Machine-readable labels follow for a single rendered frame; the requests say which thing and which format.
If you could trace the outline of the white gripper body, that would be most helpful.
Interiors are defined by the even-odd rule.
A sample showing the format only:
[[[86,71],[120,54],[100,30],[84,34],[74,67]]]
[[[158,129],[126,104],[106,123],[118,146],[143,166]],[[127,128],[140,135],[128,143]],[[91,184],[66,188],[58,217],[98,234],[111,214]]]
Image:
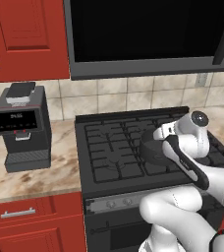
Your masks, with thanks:
[[[156,141],[164,140],[166,137],[167,137],[167,129],[165,126],[161,126],[153,132],[153,139]]]

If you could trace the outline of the black gas hob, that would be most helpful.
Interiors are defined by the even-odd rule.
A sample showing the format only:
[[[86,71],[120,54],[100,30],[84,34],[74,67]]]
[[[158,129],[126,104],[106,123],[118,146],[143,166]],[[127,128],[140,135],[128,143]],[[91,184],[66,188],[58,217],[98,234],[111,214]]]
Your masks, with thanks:
[[[187,114],[186,106],[79,115],[76,139],[86,199],[188,184],[190,179],[165,159],[161,165],[140,156],[140,137]]]

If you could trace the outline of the black microwave oven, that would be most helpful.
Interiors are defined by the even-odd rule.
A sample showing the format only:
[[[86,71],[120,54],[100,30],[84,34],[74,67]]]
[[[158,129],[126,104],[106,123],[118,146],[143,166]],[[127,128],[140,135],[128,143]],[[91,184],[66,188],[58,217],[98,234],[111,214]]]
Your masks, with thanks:
[[[224,72],[224,0],[64,0],[73,80]]]

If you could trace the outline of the black oven door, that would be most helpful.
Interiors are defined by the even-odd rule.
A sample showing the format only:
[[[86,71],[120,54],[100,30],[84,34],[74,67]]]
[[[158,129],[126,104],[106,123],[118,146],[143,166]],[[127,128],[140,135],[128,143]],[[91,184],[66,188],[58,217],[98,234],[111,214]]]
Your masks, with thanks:
[[[90,234],[92,228],[142,222],[135,226],[116,228],[110,231]],[[93,212],[84,210],[87,252],[139,252],[140,245],[148,238],[151,225],[140,216],[138,208],[126,210]]]

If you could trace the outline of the black coffee machine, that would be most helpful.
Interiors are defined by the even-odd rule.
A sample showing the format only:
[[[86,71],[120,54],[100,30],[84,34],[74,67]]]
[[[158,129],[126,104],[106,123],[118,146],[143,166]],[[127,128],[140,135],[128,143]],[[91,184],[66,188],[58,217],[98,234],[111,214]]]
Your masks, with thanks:
[[[0,96],[0,136],[6,170],[19,172],[51,166],[52,132],[44,86],[13,83]]]

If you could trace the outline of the red drawer front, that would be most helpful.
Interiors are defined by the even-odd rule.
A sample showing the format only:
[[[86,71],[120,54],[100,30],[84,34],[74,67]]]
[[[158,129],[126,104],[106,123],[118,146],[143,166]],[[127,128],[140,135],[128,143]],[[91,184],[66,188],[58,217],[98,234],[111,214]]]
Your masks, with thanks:
[[[41,217],[62,217],[81,214],[83,212],[82,194],[80,192],[73,192],[0,203],[0,215],[4,214],[6,211],[10,213],[28,210],[30,207],[36,209],[35,214],[8,219],[0,218],[0,224],[14,221],[33,220]]]

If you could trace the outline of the red base cupboard door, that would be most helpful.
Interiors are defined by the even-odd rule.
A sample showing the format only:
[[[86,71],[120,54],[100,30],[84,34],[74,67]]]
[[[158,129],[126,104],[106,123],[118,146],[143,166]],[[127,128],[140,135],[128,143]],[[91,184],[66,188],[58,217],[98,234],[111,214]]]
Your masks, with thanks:
[[[84,228],[71,218],[0,228],[0,252],[86,252]]]

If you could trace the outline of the grey wall socket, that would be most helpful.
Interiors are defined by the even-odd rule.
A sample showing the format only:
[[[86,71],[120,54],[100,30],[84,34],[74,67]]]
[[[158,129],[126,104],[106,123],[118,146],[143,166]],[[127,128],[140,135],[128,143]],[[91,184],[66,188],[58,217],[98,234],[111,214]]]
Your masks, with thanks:
[[[207,73],[199,73],[196,76],[196,86],[197,87],[204,87],[207,81]]]

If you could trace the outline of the red wall cupboard door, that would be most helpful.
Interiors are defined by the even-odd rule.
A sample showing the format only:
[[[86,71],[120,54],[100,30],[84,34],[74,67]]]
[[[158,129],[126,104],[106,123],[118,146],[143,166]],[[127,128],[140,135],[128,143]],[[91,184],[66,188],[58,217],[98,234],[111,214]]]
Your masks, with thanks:
[[[0,0],[0,83],[69,77],[63,0]]]

